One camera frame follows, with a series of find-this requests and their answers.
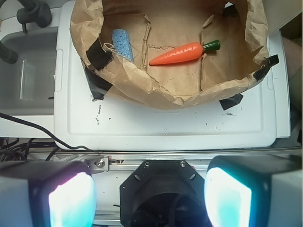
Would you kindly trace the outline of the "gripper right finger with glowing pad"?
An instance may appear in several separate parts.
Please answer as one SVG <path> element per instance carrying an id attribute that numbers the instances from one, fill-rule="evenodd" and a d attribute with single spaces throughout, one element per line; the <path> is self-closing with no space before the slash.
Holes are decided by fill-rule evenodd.
<path id="1" fill-rule="evenodd" d="M 303 157 L 216 156 L 204 198 L 215 227 L 301 227 Z"/>

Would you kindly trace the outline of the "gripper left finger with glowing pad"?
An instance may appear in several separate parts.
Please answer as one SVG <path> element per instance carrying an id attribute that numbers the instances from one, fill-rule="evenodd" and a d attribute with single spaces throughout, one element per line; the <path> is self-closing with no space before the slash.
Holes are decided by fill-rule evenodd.
<path id="1" fill-rule="evenodd" d="M 8 161 L 0 165 L 2 227 L 90 227 L 97 189 L 80 161 Z"/>

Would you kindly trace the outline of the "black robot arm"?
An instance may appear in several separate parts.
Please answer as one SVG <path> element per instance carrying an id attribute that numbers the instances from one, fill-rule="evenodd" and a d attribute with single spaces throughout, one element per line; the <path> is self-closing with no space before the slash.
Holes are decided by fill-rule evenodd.
<path id="1" fill-rule="evenodd" d="M 300 227 L 303 161 L 216 156 L 205 177 L 184 160 L 146 160 L 120 185 L 124 227 Z M 0 165 L 3 227 L 90 227 L 97 188 L 80 161 Z"/>

